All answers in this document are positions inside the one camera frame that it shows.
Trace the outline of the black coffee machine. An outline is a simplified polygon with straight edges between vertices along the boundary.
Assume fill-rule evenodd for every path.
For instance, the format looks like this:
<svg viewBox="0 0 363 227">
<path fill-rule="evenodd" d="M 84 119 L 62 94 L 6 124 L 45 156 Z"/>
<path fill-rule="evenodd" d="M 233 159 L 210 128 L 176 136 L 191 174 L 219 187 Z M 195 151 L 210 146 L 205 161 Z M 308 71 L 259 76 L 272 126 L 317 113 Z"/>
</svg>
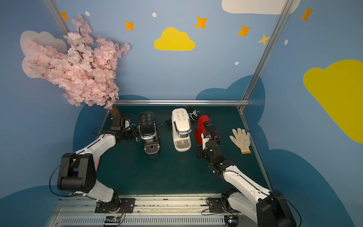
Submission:
<svg viewBox="0 0 363 227">
<path fill-rule="evenodd" d="M 148 156 L 158 155 L 161 151 L 161 144 L 155 114 L 151 111 L 141 113 L 138 118 L 137 130 L 144 153 Z"/>
</svg>

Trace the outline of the red coffee machine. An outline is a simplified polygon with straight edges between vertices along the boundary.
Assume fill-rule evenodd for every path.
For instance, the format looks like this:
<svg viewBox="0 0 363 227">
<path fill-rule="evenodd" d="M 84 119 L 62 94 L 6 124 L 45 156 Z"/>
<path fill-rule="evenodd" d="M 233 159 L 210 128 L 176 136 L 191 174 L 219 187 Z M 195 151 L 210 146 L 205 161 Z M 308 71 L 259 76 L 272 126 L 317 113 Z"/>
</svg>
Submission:
<svg viewBox="0 0 363 227">
<path fill-rule="evenodd" d="M 209 135 L 209 139 L 220 144 L 220 136 L 208 115 L 202 115 L 197 120 L 195 138 L 199 146 L 202 145 L 202 136 Z"/>
</svg>

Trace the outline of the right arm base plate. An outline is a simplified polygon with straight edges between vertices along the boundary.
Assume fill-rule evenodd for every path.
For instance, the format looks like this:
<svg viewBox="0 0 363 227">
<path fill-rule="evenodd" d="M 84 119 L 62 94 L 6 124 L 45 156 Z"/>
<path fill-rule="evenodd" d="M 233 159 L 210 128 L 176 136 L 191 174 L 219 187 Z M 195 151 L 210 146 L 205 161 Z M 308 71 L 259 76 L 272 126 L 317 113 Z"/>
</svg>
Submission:
<svg viewBox="0 0 363 227">
<path fill-rule="evenodd" d="M 207 198 L 207 205 L 210 213 L 238 213 L 231 208 L 226 198 Z"/>
</svg>

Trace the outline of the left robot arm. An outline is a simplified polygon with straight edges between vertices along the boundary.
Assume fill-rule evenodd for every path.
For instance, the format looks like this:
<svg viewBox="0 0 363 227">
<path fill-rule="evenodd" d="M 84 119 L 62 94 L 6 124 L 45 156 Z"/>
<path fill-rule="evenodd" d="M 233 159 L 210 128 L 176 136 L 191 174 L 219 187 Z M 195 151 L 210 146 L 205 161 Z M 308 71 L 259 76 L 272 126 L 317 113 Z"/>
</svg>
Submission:
<svg viewBox="0 0 363 227">
<path fill-rule="evenodd" d="M 99 182 L 96 176 L 96 161 L 110 148 L 121 141 L 137 136 L 126 117 L 113 118 L 108 131 L 99 135 L 92 143 L 75 153 L 62 156 L 57 188 L 61 191 L 82 194 L 99 202 L 112 202 L 115 191 Z"/>
</svg>

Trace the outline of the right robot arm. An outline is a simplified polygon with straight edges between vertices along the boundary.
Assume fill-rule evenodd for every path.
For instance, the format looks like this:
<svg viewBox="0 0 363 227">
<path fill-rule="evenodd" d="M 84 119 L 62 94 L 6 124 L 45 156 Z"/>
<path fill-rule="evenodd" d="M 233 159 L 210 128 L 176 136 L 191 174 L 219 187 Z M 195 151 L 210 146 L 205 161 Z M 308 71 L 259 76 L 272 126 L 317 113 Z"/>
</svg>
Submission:
<svg viewBox="0 0 363 227">
<path fill-rule="evenodd" d="M 203 142 L 198 157 L 205 158 L 215 175 L 236 188 L 225 193 L 227 205 L 232 210 L 244 214 L 259 227 L 297 226 L 284 196 L 260 186 L 225 159 L 217 141 Z"/>
</svg>

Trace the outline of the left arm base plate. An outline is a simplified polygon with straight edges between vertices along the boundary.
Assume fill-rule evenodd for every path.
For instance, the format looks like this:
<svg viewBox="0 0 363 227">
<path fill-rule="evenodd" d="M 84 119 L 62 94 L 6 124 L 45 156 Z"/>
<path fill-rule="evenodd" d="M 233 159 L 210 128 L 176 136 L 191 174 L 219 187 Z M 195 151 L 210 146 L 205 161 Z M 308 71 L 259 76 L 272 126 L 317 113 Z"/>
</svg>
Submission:
<svg viewBox="0 0 363 227">
<path fill-rule="evenodd" d="M 97 202 L 95 213 L 133 213 L 135 198 L 119 198 L 111 202 Z"/>
</svg>

